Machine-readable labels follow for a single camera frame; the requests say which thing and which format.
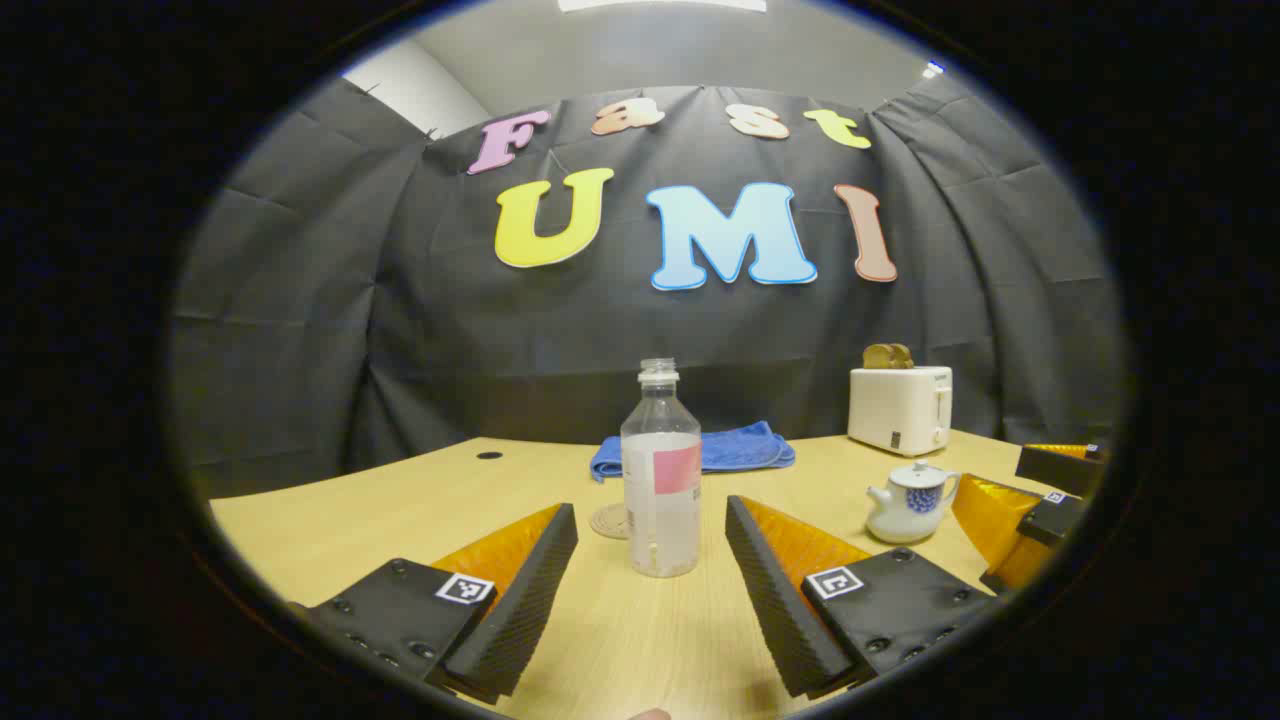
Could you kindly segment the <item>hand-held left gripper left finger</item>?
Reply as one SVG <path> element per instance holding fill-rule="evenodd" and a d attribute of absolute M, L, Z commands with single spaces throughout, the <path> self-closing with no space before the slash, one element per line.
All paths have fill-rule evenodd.
<path fill-rule="evenodd" d="M 389 559 L 291 610 L 419 685 L 493 705 L 530 664 L 577 543 L 572 503 L 553 503 L 435 562 Z"/>

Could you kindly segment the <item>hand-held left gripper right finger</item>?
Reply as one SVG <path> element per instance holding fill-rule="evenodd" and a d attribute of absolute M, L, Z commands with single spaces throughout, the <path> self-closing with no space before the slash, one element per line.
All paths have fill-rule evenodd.
<path fill-rule="evenodd" d="M 915 550 L 868 553 L 746 496 L 726 500 L 724 536 L 791 696 L 883 676 L 995 606 Z"/>

